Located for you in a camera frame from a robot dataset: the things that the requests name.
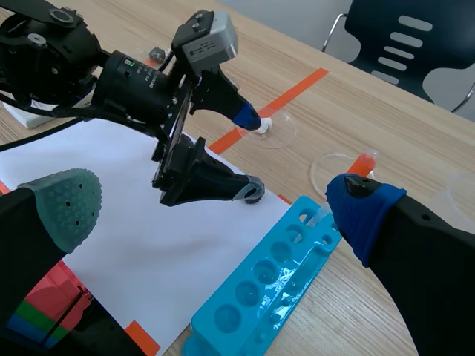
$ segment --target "ice tray cavity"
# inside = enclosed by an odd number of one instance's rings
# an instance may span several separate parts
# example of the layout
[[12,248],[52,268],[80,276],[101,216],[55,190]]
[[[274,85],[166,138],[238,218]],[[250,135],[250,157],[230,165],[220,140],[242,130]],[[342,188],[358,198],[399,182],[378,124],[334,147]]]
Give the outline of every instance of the ice tray cavity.
[[183,356],[263,355],[341,235],[320,206],[299,198],[191,319]]

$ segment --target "blue rubber tip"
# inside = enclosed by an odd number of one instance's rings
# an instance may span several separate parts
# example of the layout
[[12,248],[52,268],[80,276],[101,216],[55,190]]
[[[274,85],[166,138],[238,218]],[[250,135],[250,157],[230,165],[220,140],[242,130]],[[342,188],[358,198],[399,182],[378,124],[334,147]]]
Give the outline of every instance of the blue rubber tip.
[[249,103],[232,120],[234,124],[246,130],[257,130],[261,126],[261,117]]

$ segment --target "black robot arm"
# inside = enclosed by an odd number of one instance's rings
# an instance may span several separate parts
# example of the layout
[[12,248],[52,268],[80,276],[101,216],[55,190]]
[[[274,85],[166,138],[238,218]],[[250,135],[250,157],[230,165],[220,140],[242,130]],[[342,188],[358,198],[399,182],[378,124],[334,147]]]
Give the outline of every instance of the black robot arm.
[[[186,114],[196,110],[221,113],[247,130],[261,125],[219,66],[238,49],[226,12],[201,10],[181,25],[166,64],[176,61],[165,73],[165,66],[155,70],[104,51],[75,10],[44,0],[0,0],[0,7],[14,12],[0,25],[0,90],[13,96],[0,93],[1,101],[43,116],[107,119],[157,138],[152,159],[160,167],[152,185],[163,191],[163,204],[262,197],[258,178],[233,174],[206,153],[204,139],[182,134]],[[78,107],[91,91],[91,103]],[[32,100],[57,106],[44,111]]]

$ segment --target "white paper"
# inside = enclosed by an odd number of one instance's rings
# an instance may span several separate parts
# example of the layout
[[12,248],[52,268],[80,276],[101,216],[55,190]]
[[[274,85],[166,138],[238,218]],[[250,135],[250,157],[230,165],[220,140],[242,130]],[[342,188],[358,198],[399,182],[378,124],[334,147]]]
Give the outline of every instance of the white paper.
[[0,153],[0,179],[11,189],[69,168],[99,177],[97,226],[65,262],[123,328],[136,320],[162,355],[288,205],[267,191],[256,205],[165,207],[151,187],[155,144],[96,119]]

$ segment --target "green block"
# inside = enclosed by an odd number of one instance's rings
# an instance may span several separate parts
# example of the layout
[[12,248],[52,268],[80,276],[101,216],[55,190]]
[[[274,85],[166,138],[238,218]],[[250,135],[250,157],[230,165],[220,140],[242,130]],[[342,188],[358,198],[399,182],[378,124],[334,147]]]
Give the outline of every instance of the green block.
[[[24,300],[15,311],[15,314],[27,320],[29,323],[33,324],[44,332],[49,332],[55,324],[54,320],[51,320],[49,317],[42,314],[38,309]],[[54,336],[57,340],[61,340],[68,334],[68,332],[69,331],[62,326],[58,326],[52,336]]]

